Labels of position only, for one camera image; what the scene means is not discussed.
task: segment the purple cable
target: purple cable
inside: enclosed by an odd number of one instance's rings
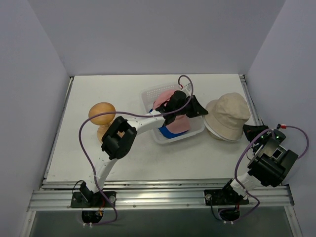
[[[302,158],[302,157],[306,154],[306,152],[307,152],[307,150],[308,150],[308,147],[310,146],[310,140],[309,140],[309,138],[308,138],[308,135],[307,135],[307,133],[306,133],[305,131],[303,131],[303,130],[300,129],[299,127],[290,126],[290,125],[286,125],[286,127],[295,128],[295,129],[301,131],[301,132],[304,134],[305,138],[306,138],[306,148],[305,148],[305,150],[303,151],[303,153],[297,158],[297,159],[300,159],[300,158]]]
[[[269,131],[272,133],[272,137],[274,138],[274,137],[275,137],[275,134],[274,134],[274,132],[273,132],[272,129],[266,129],[266,130],[262,131],[261,133],[259,133],[259,134],[249,143],[249,145],[246,147],[246,149],[245,149],[245,150],[243,151],[243,153],[241,154],[239,160],[237,161],[237,164],[236,164],[236,167],[235,167],[235,173],[234,173],[234,175],[235,175],[236,181],[237,181],[244,189],[246,189],[246,187],[245,187],[245,186],[241,183],[241,181],[239,181],[239,179],[237,178],[237,171],[238,171],[238,167],[239,167],[239,165],[240,165],[240,163],[241,163],[241,160],[242,160],[243,157],[246,155],[247,151],[251,148],[251,146],[252,146],[263,134],[265,134],[266,132],[269,132]],[[237,220],[235,220],[235,221],[233,221],[233,222],[240,221],[241,219],[245,218],[246,216],[248,216],[250,213],[252,213],[252,212],[260,205],[260,201],[259,201],[259,199],[258,199],[256,196],[250,194],[247,190],[245,190],[245,192],[246,192],[246,194],[247,194],[248,196],[250,196],[250,197],[256,199],[258,203],[257,203],[250,211],[248,211],[246,214],[244,214],[243,216],[239,217]]]
[[[91,167],[92,167],[92,170],[93,170],[93,174],[94,174],[94,183],[95,183],[95,186],[97,187],[97,189],[99,190],[99,192],[101,193],[101,195],[104,197],[104,199],[111,205],[111,208],[113,208],[113,211],[115,213],[115,218],[113,220],[110,220],[110,221],[103,221],[103,222],[99,222],[99,223],[95,223],[93,224],[94,226],[99,226],[99,225],[104,225],[104,224],[109,224],[109,223],[112,223],[114,221],[116,221],[118,219],[118,211],[116,210],[116,208],[114,207],[114,205],[110,202],[110,200],[108,199],[107,196],[105,196],[105,194],[102,192],[102,189],[100,188],[100,186],[98,185],[98,182],[97,182],[97,178],[96,178],[96,170],[94,168],[94,165],[92,163],[92,160],[90,159],[87,151],[85,150],[84,146],[83,146],[83,143],[82,143],[82,138],[81,138],[81,133],[82,133],[82,129],[83,127],[85,126],[85,124],[87,122],[89,122],[90,120],[96,118],[96,117],[99,117],[99,116],[102,116],[102,115],[110,115],[110,114],[121,114],[121,115],[130,115],[130,116],[134,116],[134,117],[139,117],[139,118],[152,118],[152,117],[159,117],[159,116],[165,116],[165,115],[170,115],[170,114],[173,114],[173,113],[176,113],[180,110],[182,110],[183,108],[185,108],[189,102],[191,101],[192,97],[193,97],[193,83],[191,81],[191,79],[186,76],[186,75],[181,75],[179,78],[178,78],[178,84],[180,84],[180,79],[182,77],[185,77],[189,80],[190,84],[191,84],[191,95],[188,99],[188,101],[179,109],[177,110],[174,110],[174,111],[171,111],[171,112],[168,112],[168,113],[164,113],[164,114],[160,114],[160,115],[136,115],[136,114],[133,114],[133,113],[129,113],[129,112],[120,112],[120,111],[113,111],[113,112],[105,112],[105,113],[100,113],[100,114],[97,114],[97,115],[94,115],[88,119],[86,119],[82,125],[80,126],[80,129],[79,129],[79,143],[80,143],[80,146],[81,146],[81,149],[83,151],[83,153],[85,154],[85,156],[87,157]]]

